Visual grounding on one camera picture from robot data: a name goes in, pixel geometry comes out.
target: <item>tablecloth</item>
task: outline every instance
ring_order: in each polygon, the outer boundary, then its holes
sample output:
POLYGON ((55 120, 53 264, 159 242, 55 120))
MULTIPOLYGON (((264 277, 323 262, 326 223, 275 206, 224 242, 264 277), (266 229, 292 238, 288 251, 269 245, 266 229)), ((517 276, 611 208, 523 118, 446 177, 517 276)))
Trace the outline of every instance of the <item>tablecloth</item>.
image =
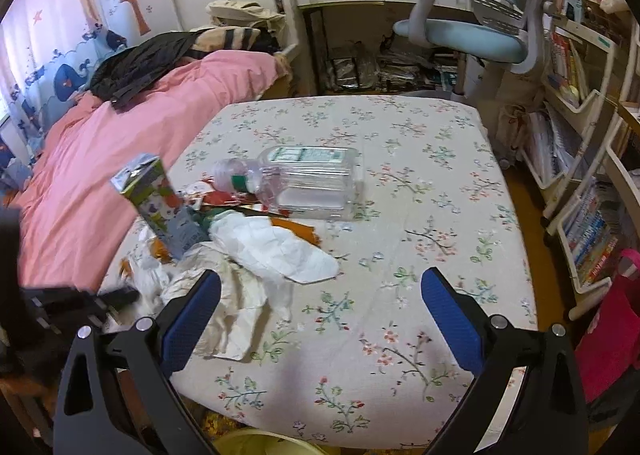
MULTIPOLYGON (((362 200, 351 222, 318 222, 335 279, 296 285, 293 320, 266 312, 243 362, 192 356, 172 383, 187 397, 252 426, 315 443, 425 446, 472 380, 460 369, 420 297, 437 266, 487 314, 536 329, 526 251, 478 113, 438 99, 335 96, 226 107, 169 177, 183 188, 230 156, 274 145, 351 146, 362 200)), ((108 274, 132 249, 136 224, 108 274)), ((485 441, 497 439, 510 388, 485 441)))

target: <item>blue chair seat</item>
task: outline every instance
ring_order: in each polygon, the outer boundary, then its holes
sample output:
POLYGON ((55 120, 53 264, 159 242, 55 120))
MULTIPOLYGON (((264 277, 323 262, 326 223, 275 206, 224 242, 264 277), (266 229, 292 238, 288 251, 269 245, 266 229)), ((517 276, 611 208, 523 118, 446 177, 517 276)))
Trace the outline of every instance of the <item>blue chair seat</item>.
MULTIPOLYGON (((527 56, 522 41, 483 25, 428 19, 424 30, 425 38, 434 46, 448 47, 488 61, 521 63, 527 56)), ((409 20, 396 22, 394 32, 409 37, 409 20)))

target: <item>yellow bucket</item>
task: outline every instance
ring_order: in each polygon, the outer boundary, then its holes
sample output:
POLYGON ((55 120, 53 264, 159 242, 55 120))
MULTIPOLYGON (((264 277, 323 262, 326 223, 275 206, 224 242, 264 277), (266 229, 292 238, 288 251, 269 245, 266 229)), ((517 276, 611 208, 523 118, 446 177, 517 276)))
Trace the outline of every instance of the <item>yellow bucket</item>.
POLYGON ((340 455, 340 448, 319 447, 254 428, 229 432, 215 440, 213 445, 220 455, 340 455))

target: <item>blue gripper pad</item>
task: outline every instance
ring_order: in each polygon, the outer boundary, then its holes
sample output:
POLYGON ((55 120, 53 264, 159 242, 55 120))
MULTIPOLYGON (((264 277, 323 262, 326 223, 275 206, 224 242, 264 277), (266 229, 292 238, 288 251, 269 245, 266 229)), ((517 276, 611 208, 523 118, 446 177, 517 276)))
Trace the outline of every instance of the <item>blue gripper pad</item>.
POLYGON ((196 292, 193 295, 189 292, 184 296, 190 300, 162 338, 160 369, 167 378, 187 365, 196 343, 220 302, 220 277, 213 271, 207 271, 203 276, 206 278, 198 280, 196 292))
POLYGON ((456 301, 457 297, 462 296, 453 290, 436 268, 428 269, 422 274, 420 288, 422 300, 460 368, 478 377, 484 366, 482 338, 456 301))

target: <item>white bottle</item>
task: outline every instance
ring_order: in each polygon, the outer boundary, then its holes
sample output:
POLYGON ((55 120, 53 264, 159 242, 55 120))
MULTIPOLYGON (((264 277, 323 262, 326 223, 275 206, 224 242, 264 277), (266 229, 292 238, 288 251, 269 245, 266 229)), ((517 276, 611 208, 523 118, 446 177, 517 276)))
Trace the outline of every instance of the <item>white bottle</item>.
POLYGON ((274 146, 256 160, 219 161, 210 172, 217 190, 253 193, 270 210, 351 220, 357 156, 353 148, 274 146))

